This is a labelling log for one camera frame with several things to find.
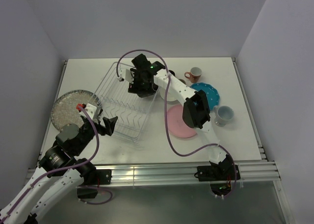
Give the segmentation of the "blue polka dot plate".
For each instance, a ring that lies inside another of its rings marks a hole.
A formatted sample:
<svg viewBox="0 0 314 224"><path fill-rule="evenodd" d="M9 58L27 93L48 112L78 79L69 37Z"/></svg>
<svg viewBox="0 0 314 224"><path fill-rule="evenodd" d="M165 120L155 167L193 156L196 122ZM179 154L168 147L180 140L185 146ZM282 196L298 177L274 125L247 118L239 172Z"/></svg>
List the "blue polka dot plate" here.
<svg viewBox="0 0 314 224"><path fill-rule="evenodd" d="M194 83L190 86L192 89L196 91L204 91L207 100L208 100L208 105L209 109L212 111L215 106L219 105L220 102L220 96L216 88L214 88L212 85L208 83Z"/></svg>

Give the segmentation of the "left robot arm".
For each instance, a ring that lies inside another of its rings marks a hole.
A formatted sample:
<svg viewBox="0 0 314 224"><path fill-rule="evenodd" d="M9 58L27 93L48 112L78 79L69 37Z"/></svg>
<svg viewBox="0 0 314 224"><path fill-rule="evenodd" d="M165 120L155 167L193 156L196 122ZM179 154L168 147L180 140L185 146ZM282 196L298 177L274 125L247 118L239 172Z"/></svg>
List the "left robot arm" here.
<svg viewBox="0 0 314 224"><path fill-rule="evenodd" d="M99 121L81 111L83 124L64 125L19 194L0 211L2 224L36 224L47 209L76 186L95 185L99 178L91 159L76 159L92 139L111 136L118 117Z"/></svg>

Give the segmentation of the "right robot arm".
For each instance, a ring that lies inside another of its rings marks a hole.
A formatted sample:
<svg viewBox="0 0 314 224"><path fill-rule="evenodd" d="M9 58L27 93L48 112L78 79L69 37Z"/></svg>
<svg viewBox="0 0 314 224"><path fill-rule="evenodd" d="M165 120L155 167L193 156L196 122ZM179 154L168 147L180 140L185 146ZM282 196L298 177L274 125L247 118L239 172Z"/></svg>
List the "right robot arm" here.
<svg viewBox="0 0 314 224"><path fill-rule="evenodd" d="M165 95L171 94L181 104L183 123L190 129L205 131L211 125L210 107L206 92L194 90L184 85L169 70L165 60L150 62L144 54L136 56L130 68L117 68L116 73L121 81L129 83L128 91L141 98L154 93L154 87L163 88ZM223 154L215 162L210 161L209 171L205 174L206 181L227 180L237 182L240 173L231 154L220 144L203 145L189 153L179 153L168 141L171 150L179 157L189 157L205 148L217 148Z"/></svg>

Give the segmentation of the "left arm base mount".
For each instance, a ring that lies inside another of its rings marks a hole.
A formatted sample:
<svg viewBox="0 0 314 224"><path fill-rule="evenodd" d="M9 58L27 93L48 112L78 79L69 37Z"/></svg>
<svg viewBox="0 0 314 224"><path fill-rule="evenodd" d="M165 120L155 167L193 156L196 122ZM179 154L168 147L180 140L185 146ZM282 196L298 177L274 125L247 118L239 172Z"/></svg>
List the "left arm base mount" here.
<svg viewBox="0 0 314 224"><path fill-rule="evenodd" d="M96 169L84 177L84 181L77 188L77 197L80 201L91 205L99 205L109 202L113 198L113 193L102 185L110 185L112 178L112 170L110 169ZM108 199L101 202L93 202L101 192L109 195Z"/></svg>

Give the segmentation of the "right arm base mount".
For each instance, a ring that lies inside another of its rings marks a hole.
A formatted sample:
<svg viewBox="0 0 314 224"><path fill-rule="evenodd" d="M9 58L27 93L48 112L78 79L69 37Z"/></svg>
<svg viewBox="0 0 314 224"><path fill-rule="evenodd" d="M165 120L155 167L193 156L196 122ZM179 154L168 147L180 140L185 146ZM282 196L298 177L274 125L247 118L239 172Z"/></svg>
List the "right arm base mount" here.
<svg viewBox="0 0 314 224"><path fill-rule="evenodd" d="M215 198L224 199L232 192L236 183L241 179L237 165L217 165L211 163L209 166L198 166L194 177L199 182L209 182L210 191Z"/></svg>

